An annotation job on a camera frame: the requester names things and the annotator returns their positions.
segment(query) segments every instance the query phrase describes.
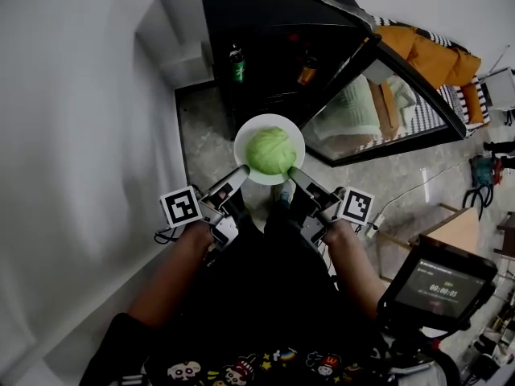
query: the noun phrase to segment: human arm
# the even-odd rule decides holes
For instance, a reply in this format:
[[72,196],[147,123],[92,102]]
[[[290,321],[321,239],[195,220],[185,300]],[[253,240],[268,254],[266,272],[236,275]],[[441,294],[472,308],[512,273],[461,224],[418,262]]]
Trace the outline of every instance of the human arm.
[[361,242],[346,220],[337,220],[323,238],[345,293],[375,320],[385,285],[372,267]]
[[129,316],[154,329],[163,327],[179,308],[212,242],[206,223],[189,224],[168,258],[130,306]]

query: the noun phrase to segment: concrete floor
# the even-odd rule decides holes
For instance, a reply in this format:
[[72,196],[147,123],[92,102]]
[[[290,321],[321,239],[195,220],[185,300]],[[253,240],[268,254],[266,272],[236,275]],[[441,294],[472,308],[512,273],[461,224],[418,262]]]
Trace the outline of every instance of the concrete floor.
[[[228,174],[236,163],[233,144],[216,88],[185,95],[179,99],[179,113],[183,131],[184,153],[190,183],[206,190]],[[371,219],[392,199],[424,183],[425,180],[443,172],[389,205],[385,222],[381,227],[400,239],[408,240],[448,217],[451,213],[438,206],[446,203],[461,207],[464,193],[471,187],[468,159],[483,151],[483,142],[504,142],[513,139],[513,129],[503,126],[503,117],[492,114],[492,123],[479,129],[469,139],[431,147],[406,154],[379,158],[369,162],[332,169],[307,154],[302,169],[315,181],[332,191],[338,186],[353,186],[376,196]],[[492,249],[500,248],[502,235],[496,231],[507,211],[515,209],[515,176],[505,173],[503,183],[496,187],[492,205],[480,221],[478,253],[493,259],[500,269],[501,259],[493,256]],[[247,181],[242,187],[247,207],[251,210],[258,227],[266,221],[270,187]],[[376,237],[369,240],[365,233],[360,239],[377,270],[393,278],[406,258],[407,251],[394,244],[385,244]],[[509,284],[504,282],[500,296],[506,294]],[[502,301],[492,298],[479,310],[472,320],[472,328],[451,336],[443,343],[443,349],[459,359],[468,344],[481,331],[487,321],[499,310]]]

